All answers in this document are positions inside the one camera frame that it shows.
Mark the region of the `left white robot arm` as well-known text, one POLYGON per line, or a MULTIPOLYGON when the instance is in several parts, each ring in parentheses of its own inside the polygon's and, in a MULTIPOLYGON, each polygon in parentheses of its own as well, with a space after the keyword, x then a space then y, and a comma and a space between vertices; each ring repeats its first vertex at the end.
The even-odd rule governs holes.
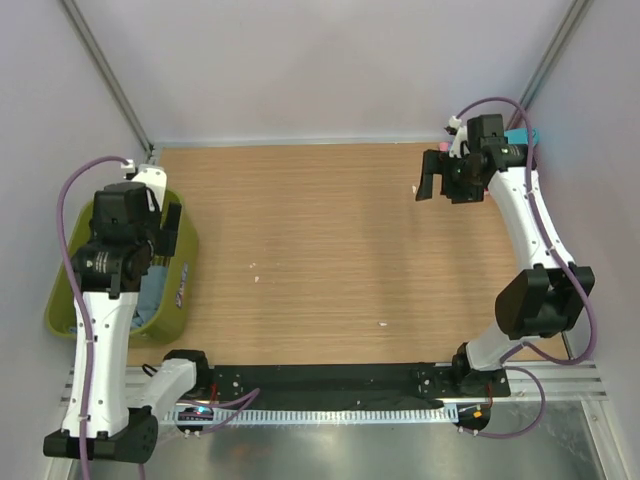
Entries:
POLYGON ((94 195, 89 238, 65 262, 76 309, 74 378, 61 427, 47 435, 48 457, 144 464, 159 422, 179 399, 212 387, 206 355, 173 350, 133 398, 125 393, 130 326, 155 254, 177 249, 179 205, 165 203, 167 175, 141 166, 94 195))

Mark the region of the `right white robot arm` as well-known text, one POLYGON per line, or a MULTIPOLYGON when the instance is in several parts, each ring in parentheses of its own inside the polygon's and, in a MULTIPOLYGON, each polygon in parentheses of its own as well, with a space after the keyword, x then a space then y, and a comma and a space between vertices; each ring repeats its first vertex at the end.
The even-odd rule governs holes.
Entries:
POLYGON ((415 198, 441 195, 454 204, 478 203, 490 195, 498 205, 517 265, 514 279, 498 294, 495 321, 483 334, 462 344, 452 358, 450 381, 472 396, 495 380, 516 350, 571 330, 595 285, 588 266, 579 266, 563 245, 541 199, 533 165, 534 147, 513 143, 499 114, 462 121, 453 116, 447 149, 427 150, 415 198))

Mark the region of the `grey-blue t-shirt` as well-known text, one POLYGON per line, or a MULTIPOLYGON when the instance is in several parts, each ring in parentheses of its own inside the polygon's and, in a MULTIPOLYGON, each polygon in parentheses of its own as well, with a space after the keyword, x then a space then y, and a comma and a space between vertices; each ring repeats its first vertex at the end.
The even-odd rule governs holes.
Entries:
POLYGON ((146 326, 158 312, 168 271, 168 267, 152 265, 148 273, 142 277, 138 302, 131 321, 131 332, 146 326))

